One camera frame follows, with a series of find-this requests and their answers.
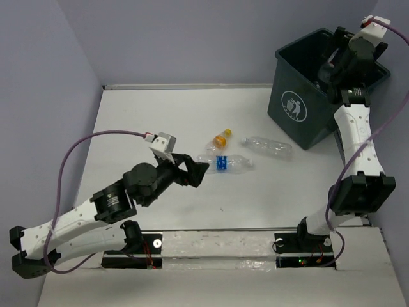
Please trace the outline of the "small bottle yellow cap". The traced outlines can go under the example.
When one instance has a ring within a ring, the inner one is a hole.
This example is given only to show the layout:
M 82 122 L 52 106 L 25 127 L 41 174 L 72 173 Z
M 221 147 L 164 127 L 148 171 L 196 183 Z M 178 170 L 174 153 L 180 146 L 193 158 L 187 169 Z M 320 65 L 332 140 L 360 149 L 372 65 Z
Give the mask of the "small bottle yellow cap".
M 220 134 L 217 134 L 204 148 L 204 152 L 208 155 L 221 155 L 226 149 L 228 141 L 232 136 L 231 129 L 225 129 Z

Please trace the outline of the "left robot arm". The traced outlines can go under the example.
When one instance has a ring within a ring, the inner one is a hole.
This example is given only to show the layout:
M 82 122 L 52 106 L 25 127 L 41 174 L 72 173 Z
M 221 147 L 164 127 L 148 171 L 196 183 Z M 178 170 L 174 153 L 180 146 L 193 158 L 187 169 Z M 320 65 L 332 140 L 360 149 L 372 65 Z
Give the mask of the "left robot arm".
M 82 205 L 40 226 L 15 226 L 10 243 L 18 251 L 12 269 L 24 279 L 53 271 L 67 260 L 100 251 L 135 254 L 147 243 L 138 222 L 137 205 L 150 206 L 171 184 L 198 187 L 209 168 L 185 154 L 157 159 L 157 165 L 140 163 L 122 179 L 95 193 Z

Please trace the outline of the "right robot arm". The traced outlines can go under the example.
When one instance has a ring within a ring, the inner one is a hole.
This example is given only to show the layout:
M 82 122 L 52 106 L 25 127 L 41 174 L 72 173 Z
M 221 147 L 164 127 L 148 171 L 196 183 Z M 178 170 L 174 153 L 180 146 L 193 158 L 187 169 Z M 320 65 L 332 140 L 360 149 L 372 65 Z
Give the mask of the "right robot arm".
M 334 120 L 344 157 L 344 168 L 328 192 L 328 203 L 301 220 L 294 235 L 296 247 L 308 251 L 322 243 L 344 222 L 376 212 L 396 187 L 380 164 L 369 123 L 370 99 L 366 78 L 386 50 L 387 28 L 365 22 L 352 34 L 337 28 L 323 53 L 318 71 L 328 101 L 337 106 Z

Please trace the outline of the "dark green plastic bin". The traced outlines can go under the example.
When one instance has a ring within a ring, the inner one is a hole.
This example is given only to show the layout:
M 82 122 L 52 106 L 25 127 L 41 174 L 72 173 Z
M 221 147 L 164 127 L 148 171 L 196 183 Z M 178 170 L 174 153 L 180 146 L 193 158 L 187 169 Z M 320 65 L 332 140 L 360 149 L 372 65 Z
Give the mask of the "dark green plastic bin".
M 318 84 L 318 70 L 333 34 L 321 28 L 275 52 L 277 66 L 268 115 L 304 150 L 338 129 L 334 115 L 341 106 L 369 107 L 371 94 L 390 77 L 390 71 L 377 61 L 366 88 L 347 88 L 338 96 L 328 96 Z

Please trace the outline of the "clear bottle blue label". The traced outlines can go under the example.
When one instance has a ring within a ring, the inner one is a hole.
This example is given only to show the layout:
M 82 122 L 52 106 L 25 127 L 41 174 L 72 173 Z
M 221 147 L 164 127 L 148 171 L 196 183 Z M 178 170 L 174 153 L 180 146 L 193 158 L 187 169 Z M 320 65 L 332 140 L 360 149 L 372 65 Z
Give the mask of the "clear bottle blue label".
M 242 155 L 198 155 L 197 162 L 209 164 L 207 173 L 243 173 L 251 170 L 254 163 Z

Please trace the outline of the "large clear unlabeled bottle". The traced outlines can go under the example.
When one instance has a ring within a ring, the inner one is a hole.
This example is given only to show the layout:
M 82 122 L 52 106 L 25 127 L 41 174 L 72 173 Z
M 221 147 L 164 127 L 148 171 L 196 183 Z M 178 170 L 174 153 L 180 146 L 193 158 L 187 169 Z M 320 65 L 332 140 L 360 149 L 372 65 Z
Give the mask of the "large clear unlabeled bottle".
M 257 154 L 269 157 L 290 159 L 293 153 L 293 149 L 290 144 L 258 136 L 242 138 L 240 143 Z

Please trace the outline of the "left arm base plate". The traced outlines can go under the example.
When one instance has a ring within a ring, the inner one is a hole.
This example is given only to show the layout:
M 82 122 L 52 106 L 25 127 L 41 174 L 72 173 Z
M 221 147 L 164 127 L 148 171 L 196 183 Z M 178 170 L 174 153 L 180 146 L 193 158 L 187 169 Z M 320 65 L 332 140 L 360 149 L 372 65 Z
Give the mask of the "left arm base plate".
M 101 266 L 105 269 L 161 269 L 163 233 L 143 232 L 144 243 L 136 253 L 105 251 Z

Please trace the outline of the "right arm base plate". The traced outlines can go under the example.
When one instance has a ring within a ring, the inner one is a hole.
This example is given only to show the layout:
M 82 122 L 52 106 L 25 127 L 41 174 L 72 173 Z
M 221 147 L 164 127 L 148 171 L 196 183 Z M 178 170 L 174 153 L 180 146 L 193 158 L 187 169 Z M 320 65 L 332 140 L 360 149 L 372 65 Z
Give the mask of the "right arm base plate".
M 328 263 L 330 267 L 336 266 L 331 263 L 335 254 L 328 235 L 301 239 L 296 232 L 275 233 L 272 250 L 278 269 L 321 267 Z

